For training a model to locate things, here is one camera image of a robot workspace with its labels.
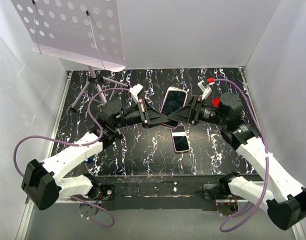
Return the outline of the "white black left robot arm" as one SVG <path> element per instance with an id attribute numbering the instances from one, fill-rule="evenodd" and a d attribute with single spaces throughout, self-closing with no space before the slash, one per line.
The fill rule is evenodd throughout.
<path id="1" fill-rule="evenodd" d="M 89 173 L 77 177 L 67 174 L 88 158 L 102 152 L 121 135 L 118 129 L 142 124 L 152 128 L 168 121 L 167 116 L 155 110 L 145 99 L 123 109 L 117 100 L 109 100 L 93 127 L 72 146 L 42 161 L 33 159 L 25 169 L 22 190 L 39 210 L 46 210 L 58 199 L 75 195 L 95 200 L 100 195 L 100 182 Z"/>

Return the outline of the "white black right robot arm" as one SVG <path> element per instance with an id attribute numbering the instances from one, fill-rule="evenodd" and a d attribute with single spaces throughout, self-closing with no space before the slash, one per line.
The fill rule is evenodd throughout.
<path id="1" fill-rule="evenodd" d="M 219 192 L 225 199 L 234 195 L 267 212 L 270 220 L 281 230 L 288 230 L 306 218 L 306 187 L 295 180 L 278 162 L 257 130 L 242 119 L 244 106 L 238 95 L 223 93 L 204 103 L 194 96 L 183 108 L 171 113 L 171 121 L 196 124 L 200 121 L 220 126 L 222 138 L 244 157 L 264 181 L 263 186 L 246 180 L 233 172 L 219 180 Z"/>

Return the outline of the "phone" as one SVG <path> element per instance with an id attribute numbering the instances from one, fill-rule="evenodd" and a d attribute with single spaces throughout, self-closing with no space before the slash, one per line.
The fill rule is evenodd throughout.
<path id="1" fill-rule="evenodd" d="M 172 129 L 171 137 L 176 153 L 185 153 L 190 150 L 186 129 L 183 125 L 178 125 L 176 128 Z"/>

